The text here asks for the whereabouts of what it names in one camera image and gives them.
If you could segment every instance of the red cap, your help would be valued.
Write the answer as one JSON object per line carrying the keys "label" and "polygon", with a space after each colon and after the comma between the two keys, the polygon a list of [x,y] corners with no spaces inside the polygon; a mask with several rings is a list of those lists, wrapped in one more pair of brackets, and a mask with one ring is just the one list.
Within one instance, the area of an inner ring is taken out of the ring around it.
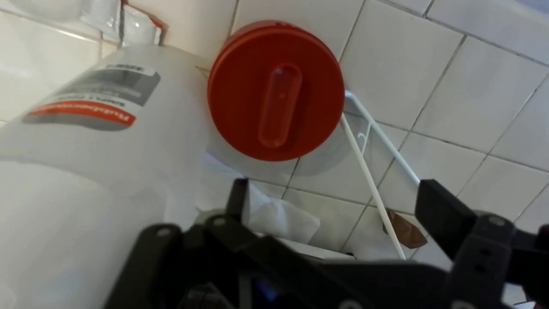
{"label": "red cap", "polygon": [[284,161],[320,145],[344,101],[339,63],[310,32],[283,22],[238,30],[209,75],[219,133],[247,156]]}

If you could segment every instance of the tiled wall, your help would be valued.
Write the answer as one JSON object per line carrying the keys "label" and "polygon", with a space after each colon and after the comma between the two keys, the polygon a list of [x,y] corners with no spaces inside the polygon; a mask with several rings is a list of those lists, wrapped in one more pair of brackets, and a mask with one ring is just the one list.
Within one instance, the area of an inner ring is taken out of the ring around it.
{"label": "tiled wall", "polygon": [[[209,63],[226,36],[252,20],[283,18],[312,30],[420,176],[439,178],[475,209],[521,219],[526,230],[549,221],[549,15],[516,0],[132,3],[166,20],[166,44]],[[0,8],[1,121],[114,49],[77,22],[39,20],[8,0]],[[351,116],[351,125],[365,123]],[[243,157],[221,139],[211,151],[322,218],[313,243],[365,259],[394,255],[341,128],[286,163]],[[370,140],[367,159],[387,206],[411,212],[415,188],[379,140]],[[434,245],[408,254],[447,262]]]}

